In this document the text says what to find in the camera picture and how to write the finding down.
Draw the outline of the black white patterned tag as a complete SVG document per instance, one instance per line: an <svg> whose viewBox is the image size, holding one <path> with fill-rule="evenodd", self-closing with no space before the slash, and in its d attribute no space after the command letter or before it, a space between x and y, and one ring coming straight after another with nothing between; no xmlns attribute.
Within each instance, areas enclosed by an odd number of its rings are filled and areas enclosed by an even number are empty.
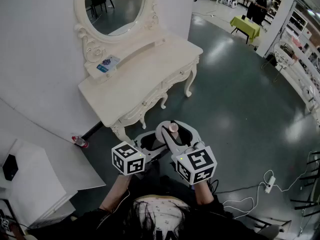
<svg viewBox="0 0 320 240"><path fill-rule="evenodd" d="M6 218L0 218L0 226L3 230L10 232L10 222Z"/></svg>

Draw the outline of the white display shelf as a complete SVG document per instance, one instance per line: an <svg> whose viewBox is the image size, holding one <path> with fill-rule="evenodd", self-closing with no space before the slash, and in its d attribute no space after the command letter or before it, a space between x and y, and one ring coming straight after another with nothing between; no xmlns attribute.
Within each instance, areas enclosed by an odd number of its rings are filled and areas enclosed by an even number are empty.
<svg viewBox="0 0 320 240"><path fill-rule="evenodd" d="M320 127L320 23L306 5L294 3L282 39L293 48L291 67L307 109Z"/></svg>

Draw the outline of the oval cream framed mirror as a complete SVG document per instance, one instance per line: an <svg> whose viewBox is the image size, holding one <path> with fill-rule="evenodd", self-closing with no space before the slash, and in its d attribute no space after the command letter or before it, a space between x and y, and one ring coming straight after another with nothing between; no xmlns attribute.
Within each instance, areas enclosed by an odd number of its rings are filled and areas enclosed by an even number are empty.
<svg viewBox="0 0 320 240"><path fill-rule="evenodd" d="M79 38L116 44L137 40L159 42L157 0L74 0Z"/></svg>

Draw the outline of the person's left forearm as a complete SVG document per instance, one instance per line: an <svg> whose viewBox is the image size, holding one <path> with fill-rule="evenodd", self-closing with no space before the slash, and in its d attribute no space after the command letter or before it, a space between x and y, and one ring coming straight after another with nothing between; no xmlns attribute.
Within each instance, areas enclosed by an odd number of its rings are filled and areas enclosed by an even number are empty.
<svg viewBox="0 0 320 240"><path fill-rule="evenodd" d="M118 175L112 188L102 201L99 208L101 210L113 213L123 200L123 196L128 190L131 178L131 175Z"/></svg>

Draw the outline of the white power strip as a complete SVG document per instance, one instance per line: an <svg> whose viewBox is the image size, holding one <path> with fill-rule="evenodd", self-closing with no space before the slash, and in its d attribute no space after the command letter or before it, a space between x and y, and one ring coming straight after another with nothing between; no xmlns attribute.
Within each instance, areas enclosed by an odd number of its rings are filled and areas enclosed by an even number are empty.
<svg viewBox="0 0 320 240"><path fill-rule="evenodd" d="M270 193L271 189L274 186L275 180L276 180L276 178L272 175L270 177L269 181L267 182L267 184L265 185L265 189L264 189L265 193L267 193L267 194Z"/></svg>

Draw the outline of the grey black chair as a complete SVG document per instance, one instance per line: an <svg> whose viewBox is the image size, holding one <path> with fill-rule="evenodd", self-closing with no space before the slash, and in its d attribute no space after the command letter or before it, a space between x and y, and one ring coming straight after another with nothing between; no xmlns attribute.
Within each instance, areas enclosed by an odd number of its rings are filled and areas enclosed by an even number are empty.
<svg viewBox="0 0 320 240"><path fill-rule="evenodd" d="M247 218L255 222L254 229L257 234L266 237L268 240L275 240L280 233L287 233L290 229L292 220L282 220L273 217L257 218L246 215Z"/></svg>

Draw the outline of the cream white dressing table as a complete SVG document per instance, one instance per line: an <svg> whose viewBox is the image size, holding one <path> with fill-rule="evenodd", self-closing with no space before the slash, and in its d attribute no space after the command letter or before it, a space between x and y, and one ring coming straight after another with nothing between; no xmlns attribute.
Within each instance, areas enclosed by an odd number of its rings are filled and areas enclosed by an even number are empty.
<svg viewBox="0 0 320 240"><path fill-rule="evenodd" d="M146 112L156 103L165 108L167 92L174 84L185 82L184 94L191 96L190 86L203 50L162 30L158 42L102 43L80 38L88 77L78 88L103 125L121 141L130 141L125 128L144 123ZM120 62L113 70L101 72L97 66L109 56Z"/></svg>

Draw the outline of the blue white flat packet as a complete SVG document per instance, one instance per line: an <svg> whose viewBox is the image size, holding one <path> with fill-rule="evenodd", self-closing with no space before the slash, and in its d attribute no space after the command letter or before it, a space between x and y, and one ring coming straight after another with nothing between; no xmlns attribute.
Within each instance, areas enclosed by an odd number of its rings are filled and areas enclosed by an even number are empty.
<svg viewBox="0 0 320 240"><path fill-rule="evenodd" d="M108 71L111 71L114 69L114 67L117 66L117 64L121 60L113 55L108 56L105 58L100 64L97 65L97 69L103 73L106 73Z"/></svg>

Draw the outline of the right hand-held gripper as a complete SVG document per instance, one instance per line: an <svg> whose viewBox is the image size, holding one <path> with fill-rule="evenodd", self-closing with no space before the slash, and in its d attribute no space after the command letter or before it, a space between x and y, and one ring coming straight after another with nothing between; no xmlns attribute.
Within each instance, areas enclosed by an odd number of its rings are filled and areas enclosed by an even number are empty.
<svg viewBox="0 0 320 240"><path fill-rule="evenodd" d="M217 167L211 147L205 146L195 128L178 120L174 122L178 128L174 127L175 131L171 131L170 128L162 126L161 135L172 153L171 159L176 172L189 185L209 180Z"/></svg>

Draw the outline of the table with green cloth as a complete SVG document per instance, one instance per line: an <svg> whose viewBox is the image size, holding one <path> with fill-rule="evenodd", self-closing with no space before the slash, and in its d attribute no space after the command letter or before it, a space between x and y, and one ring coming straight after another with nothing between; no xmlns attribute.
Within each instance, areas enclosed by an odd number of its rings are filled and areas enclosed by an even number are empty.
<svg viewBox="0 0 320 240"><path fill-rule="evenodd" d="M232 33L234 31L240 31L246 35L246 43L248 43L248 41L252 43L254 39L260 35L261 27L251 19L248 19L245 15L235 16L230 21L230 26L235 27Z"/></svg>

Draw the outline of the small pink cosmetic bottle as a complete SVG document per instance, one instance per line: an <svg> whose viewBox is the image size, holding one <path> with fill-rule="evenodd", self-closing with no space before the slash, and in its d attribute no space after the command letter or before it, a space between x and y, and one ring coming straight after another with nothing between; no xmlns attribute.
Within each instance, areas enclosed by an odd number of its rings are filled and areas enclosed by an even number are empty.
<svg viewBox="0 0 320 240"><path fill-rule="evenodd" d="M161 122L155 130L155 137L156 139L160 142L160 143L165 143L165 139L162 136L162 127L165 127L168 131L169 134L173 137L174 140L176 140L179 136L178 130L179 130L179 126L177 123L175 122L171 122L171 121L163 121Z"/></svg>

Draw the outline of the person in dark clothes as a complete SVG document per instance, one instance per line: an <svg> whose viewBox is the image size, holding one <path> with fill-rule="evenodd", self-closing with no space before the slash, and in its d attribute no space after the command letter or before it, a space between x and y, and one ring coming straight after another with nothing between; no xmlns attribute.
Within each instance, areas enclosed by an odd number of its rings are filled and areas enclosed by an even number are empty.
<svg viewBox="0 0 320 240"><path fill-rule="evenodd" d="M212 203L198 205L194 188L166 175L154 174L142 179L131 176L128 189L114 212L97 208L74 220L36 229L33 234L38 240L145 240L139 238L139 220L131 216L134 201L145 196L160 196L179 199L189 206L177 240L267 240L235 220L224 210L218 197L212 195Z"/></svg>

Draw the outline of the person's white patterned shirt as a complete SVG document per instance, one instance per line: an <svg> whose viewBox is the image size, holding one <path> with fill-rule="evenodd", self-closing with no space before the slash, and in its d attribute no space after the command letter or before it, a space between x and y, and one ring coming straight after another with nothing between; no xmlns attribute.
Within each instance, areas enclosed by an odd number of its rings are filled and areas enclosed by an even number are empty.
<svg viewBox="0 0 320 240"><path fill-rule="evenodd" d="M150 195L134 200L131 217L138 219L141 240L178 240L188 212L180 199Z"/></svg>

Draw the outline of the white cabinet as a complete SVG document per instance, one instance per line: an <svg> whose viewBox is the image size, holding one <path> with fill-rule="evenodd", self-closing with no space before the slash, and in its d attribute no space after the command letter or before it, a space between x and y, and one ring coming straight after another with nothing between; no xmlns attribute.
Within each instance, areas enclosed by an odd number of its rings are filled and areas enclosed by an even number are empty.
<svg viewBox="0 0 320 240"><path fill-rule="evenodd" d="M19 224L42 228L75 212L70 199L76 192L64 189L43 148L16 139L8 153L15 157L18 171L6 196Z"/></svg>

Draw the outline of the person's right forearm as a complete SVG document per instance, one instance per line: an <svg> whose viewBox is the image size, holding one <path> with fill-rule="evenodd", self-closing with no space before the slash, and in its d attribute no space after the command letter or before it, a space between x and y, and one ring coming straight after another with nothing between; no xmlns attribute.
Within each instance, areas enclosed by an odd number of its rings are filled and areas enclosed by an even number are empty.
<svg viewBox="0 0 320 240"><path fill-rule="evenodd" d="M207 205L214 201L214 196L210 191L207 181L201 181L193 185L196 202L198 205Z"/></svg>

